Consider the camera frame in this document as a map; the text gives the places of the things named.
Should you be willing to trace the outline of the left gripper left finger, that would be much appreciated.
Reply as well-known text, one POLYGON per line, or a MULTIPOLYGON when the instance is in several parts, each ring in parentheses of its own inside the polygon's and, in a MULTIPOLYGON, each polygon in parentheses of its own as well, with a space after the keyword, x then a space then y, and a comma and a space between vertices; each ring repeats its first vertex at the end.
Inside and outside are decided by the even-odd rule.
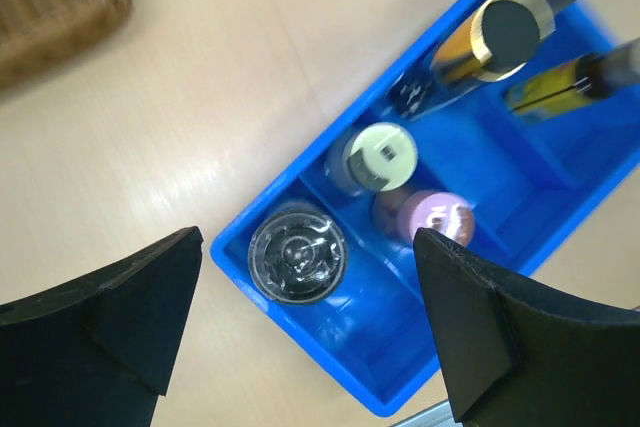
POLYGON ((182 228, 1 307, 4 426, 148 426, 166 395, 202 263, 182 228))

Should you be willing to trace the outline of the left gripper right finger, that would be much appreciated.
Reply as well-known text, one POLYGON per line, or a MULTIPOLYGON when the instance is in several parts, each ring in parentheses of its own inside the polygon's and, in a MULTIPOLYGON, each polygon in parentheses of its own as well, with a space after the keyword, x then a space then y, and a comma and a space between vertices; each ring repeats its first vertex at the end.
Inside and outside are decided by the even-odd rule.
POLYGON ((457 422, 638 424, 637 311, 551 288, 432 229, 413 248, 457 422))

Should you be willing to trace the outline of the amber oil bottle black cap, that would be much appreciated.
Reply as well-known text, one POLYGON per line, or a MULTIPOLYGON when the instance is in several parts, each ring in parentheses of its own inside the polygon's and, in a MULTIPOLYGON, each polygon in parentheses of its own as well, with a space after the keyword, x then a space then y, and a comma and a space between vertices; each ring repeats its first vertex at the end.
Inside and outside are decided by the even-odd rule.
POLYGON ((524 67, 554 30, 546 0, 486 0, 398 78, 389 90, 393 110, 416 119, 504 80, 524 67))

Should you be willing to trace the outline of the silver lid grinder jar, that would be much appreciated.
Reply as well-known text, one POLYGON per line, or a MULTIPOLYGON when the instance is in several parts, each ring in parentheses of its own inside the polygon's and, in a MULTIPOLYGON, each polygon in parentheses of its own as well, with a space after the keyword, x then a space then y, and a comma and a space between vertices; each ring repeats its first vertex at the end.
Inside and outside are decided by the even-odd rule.
POLYGON ((317 303, 333 293, 347 270, 343 230, 318 206, 301 198, 269 212, 249 242, 248 268, 268 299, 289 305, 317 303))

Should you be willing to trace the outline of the pink lid spice jar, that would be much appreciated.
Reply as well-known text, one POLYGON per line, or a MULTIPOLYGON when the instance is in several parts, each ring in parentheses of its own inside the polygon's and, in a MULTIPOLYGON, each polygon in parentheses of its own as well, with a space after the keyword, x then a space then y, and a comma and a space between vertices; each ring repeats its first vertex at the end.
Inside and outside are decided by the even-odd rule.
POLYGON ((376 228, 404 245, 413 243, 420 228, 433 229, 464 247, 474 236, 471 205, 451 192, 400 187, 376 195, 371 212, 376 228))

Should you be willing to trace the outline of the green lid spice jar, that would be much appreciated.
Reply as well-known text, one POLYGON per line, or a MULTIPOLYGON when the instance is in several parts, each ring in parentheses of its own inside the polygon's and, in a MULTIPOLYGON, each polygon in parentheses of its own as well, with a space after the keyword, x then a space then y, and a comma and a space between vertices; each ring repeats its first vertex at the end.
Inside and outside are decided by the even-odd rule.
POLYGON ((414 137, 401 125, 349 127, 329 147, 325 174, 349 196, 382 193, 408 182, 418 164, 414 137))

